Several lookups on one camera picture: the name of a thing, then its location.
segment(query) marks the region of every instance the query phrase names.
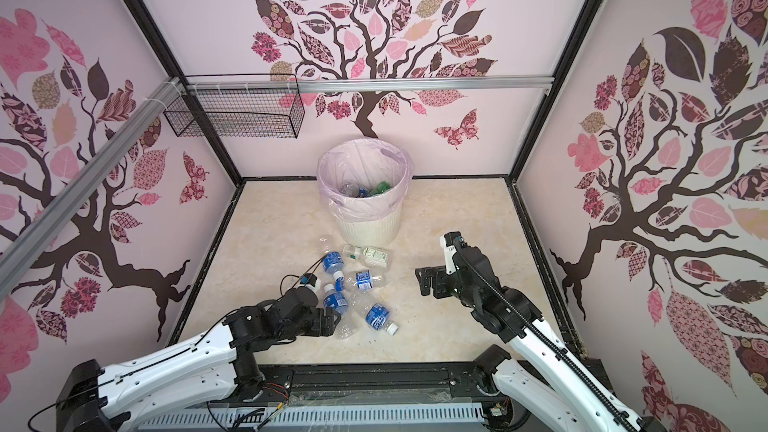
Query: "wallpaper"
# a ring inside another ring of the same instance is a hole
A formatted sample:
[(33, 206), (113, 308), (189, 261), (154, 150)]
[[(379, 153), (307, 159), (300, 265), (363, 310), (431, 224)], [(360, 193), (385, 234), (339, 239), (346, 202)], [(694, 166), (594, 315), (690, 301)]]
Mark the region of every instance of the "wallpaper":
[(767, 7), (608, 0), (521, 180), (590, 356), (668, 430), (765, 427)]
[[(164, 80), (120, 0), (4, 4), (0, 250)], [(5, 427), (24, 428), (76, 364), (164, 345), (233, 190), (205, 140), (178, 139), (161, 117), (148, 127), (0, 300)]]
[[(261, 72), (275, 81), (295, 73), (301, 82), (547, 75), (583, 2), (146, 1), (186, 72)], [(193, 8), (200, 6), (206, 20), (192, 24), (200, 14)], [(200, 47), (211, 41), (216, 47)], [(406, 147), (419, 174), (507, 173), (539, 94), (536, 89), (303, 93), (306, 113), (299, 139), (224, 141), (246, 176), (313, 176), (320, 154), (360, 136)], [(292, 103), (291, 94), (279, 100), (286, 110)], [(265, 154), (284, 160), (254, 159)]]

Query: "butterfly decal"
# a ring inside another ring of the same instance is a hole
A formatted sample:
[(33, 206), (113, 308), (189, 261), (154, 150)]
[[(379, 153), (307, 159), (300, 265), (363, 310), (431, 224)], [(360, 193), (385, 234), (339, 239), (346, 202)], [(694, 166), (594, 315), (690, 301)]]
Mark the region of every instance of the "butterfly decal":
[(477, 109), (471, 110), (464, 119), (462, 124), (456, 127), (438, 127), (435, 129), (435, 133), (440, 137), (448, 139), (448, 144), (454, 146), (458, 150), (458, 144), (464, 142), (464, 139), (478, 138), (478, 128), (475, 122), (478, 120)]
[(203, 187), (201, 182), (205, 181), (206, 175), (210, 174), (210, 172), (206, 172), (203, 166), (196, 166), (194, 160), (186, 152), (184, 152), (184, 168), (187, 169), (187, 175), (189, 175), (190, 180), (187, 182), (184, 190), (181, 191), (179, 204), (189, 202), (193, 198), (200, 200), (206, 197), (205, 187)]

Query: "beige leaf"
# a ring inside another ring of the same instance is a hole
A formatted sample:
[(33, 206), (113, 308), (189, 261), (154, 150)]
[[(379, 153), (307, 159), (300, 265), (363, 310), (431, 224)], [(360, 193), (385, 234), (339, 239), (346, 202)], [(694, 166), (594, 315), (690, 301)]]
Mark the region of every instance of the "beige leaf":
[(74, 112), (67, 101), (60, 105), (53, 118), (53, 138), (56, 140), (56, 147), (74, 139), (74, 133), (77, 130), (78, 121), (74, 118)]
[(602, 112), (592, 112), (581, 123), (581, 128), (588, 134), (599, 132), (605, 125), (605, 117)]
[(732, 208), (736, 222), (750, 235), (768, 240), (768, 209)]
[(437, 9), (440, 8), (440, 4), (442, 4), (443, 1), (444, 0), (422, 0), (416, 6), (416, 14), (419, 17), (426, 19), (437, 12)]
[(411, 25), (408, 28), (406, 34), (402, 36), (402, 38), (410, 41), (421, 39), (426, 34), (428, 34), (429, 29), (432, 28), (433, 22), (435, 21), (431, 19), (424, 19), (421, 22), (417, 22), (416, 24)]

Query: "wire basket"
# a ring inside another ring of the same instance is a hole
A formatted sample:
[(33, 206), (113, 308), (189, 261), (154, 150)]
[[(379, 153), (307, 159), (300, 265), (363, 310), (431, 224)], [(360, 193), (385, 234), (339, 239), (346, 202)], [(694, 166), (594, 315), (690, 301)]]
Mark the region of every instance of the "wire basket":
[(221, 137), (285, 137), (296, 139), (304, 120), (304, 105), (294, 74), (248, 74), (269, 76), (264, 82), (247, 85), (199, 84), (187, 88), (164, 111), (178, 137), (198, 137), (204, 132), (193, 112), (202, 112)]

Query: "white trash can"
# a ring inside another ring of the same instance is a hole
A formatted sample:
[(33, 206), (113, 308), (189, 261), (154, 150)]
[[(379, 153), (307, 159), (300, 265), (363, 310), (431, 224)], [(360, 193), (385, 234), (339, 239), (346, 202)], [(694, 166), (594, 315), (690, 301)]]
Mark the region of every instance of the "white trash can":
[[(324, 153), (317, 162), (320, 198), (351, 245), (385, 247), (400, 229), (402, 200), (413, 177), (408, 153), (379, 139), (353, 139)], [(344, 182), (371, 190), (392, 186), (378, 196), (354, 198), (339, 192)]]

